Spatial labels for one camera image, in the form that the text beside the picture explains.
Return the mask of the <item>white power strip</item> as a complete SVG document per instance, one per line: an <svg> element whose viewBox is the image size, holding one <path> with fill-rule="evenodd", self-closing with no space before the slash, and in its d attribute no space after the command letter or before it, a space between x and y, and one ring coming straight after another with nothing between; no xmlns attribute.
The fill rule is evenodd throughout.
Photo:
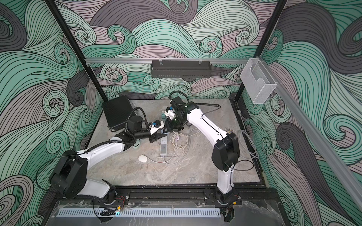
<svg viewBox="0 0 362 226"><path fill-rule="evenodd" d="M162 112L165 112L166 108L167 106L163 106ZM167 156L167 137L163 137L160 139L160 156L161 157Z"/></svg>

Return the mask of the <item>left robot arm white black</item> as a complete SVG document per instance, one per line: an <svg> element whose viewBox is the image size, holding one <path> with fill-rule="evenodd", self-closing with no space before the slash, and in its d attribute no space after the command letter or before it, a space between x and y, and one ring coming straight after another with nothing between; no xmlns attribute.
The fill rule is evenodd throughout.
<svg viewBox="0 0 362 226"><path fill-rule="evenodd" d="M145 116L130 113L124 131L109 141L82 151L68 150L62 154L49 177L49 183L68 199L85 195L96 197L106 205L113 204L117 199L115 186L105 180L89 179L88 170L99 162L131 148L138 140L148 139L150 143L158 141L166 136L163 132L164 127L163 121L147 122Z"/></svg>

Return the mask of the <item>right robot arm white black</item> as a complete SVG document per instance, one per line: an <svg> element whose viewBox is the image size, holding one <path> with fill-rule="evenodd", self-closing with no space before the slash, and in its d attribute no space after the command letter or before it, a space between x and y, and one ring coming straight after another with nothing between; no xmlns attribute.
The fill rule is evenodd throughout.
<svg viewBox="0 0 362 226"><path fill-rule="evenodd" d="M181 91L173 91L169 94L170 107L165 111L166 132L179 132L187 123L198 129L213 146L212 162L218 169L218 181L215 197L221 205L232 205L240 196L234 191L233 176L235 171L244 172L254 168L251 160L240 160L238 136L220 129L206 114L202 112L198 104L189 100ZM235 166L241 162L252 164L249 169L240 170Z"/></svg>

